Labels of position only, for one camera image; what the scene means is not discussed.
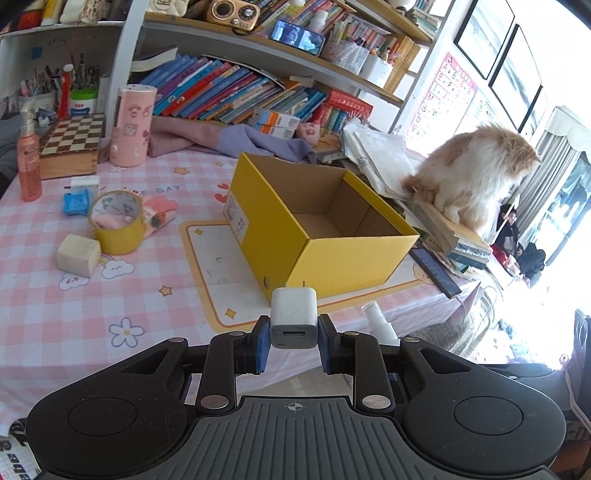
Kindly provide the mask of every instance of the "framed picture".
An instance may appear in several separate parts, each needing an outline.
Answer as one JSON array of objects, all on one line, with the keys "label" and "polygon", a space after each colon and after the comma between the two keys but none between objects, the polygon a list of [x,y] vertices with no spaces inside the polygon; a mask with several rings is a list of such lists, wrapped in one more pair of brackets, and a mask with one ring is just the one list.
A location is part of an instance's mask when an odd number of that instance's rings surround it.
[{"label": "framed picture", "polygon": [[515,25],[489,85],[516,130],[522,126],[541,84],[530,46],[521,27]]},{"label": "framed picture", "polygon": [[487,79],[511,31],[515,15],[506,0],[474,0],[454,43]]},{"label": "framed picture", "polygon": [[538,94],[534,99],[534,102],[530,106],[528,115],[524,118],[522,125],[519,128],[519,133],[525,138],[530,139],[538,128],[542,117],[546,113],[548,108],[548,98],[544,91],[544,87],[540,85]]}]

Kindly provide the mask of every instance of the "gold retro radio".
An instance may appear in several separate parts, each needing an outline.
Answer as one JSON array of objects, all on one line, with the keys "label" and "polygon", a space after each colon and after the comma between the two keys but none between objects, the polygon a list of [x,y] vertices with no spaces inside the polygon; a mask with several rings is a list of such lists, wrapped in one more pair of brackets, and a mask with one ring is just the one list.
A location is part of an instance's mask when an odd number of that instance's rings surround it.
[{"label": "gold retro radio", "polygon": [[242,0],[213,0],[207,9],[207,21],[250,32],[261,14],[258,6]]}]

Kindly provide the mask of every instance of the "chessboard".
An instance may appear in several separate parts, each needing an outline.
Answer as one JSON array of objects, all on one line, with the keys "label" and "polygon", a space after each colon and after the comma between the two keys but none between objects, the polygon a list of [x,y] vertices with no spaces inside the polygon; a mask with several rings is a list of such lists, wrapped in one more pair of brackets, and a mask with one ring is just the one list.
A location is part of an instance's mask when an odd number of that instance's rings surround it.
[{"label": "chessboard", "polygon": [[39,142],[41,179],[93,175],[105,116],[74,116],[56,121]]}]

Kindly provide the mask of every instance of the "metal screw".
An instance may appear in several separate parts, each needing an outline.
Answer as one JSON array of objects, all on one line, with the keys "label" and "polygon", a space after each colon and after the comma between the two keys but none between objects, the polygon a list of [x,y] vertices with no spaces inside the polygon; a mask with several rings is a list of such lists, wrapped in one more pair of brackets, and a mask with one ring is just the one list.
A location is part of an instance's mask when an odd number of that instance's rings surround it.
[{"label": "metal screw", "polygon": [[390,399],[383,395],[368,395],[363,398],[361,403],[363,406],[371,408],[372,410],[383,410],[384,408],[388,408],[391,404]]},{"label": "metal screw", "polygon": [[201,406],[208,410],[219,410],[227,407],[230,401],[223,395],[208,395],[201,399]]}]

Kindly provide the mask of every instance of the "gray curtain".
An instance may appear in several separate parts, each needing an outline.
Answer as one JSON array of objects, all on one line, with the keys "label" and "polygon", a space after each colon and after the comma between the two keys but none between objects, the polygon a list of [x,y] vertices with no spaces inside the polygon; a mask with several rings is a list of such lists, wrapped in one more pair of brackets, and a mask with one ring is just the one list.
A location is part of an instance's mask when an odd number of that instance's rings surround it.
[{"label": "gray curtain", "polygon": [[519,240],[531,238],[544,213],[558,195],[581,152],[571,147],[567,137],[544,132],[537,145],[541,165],[519,186]]}]

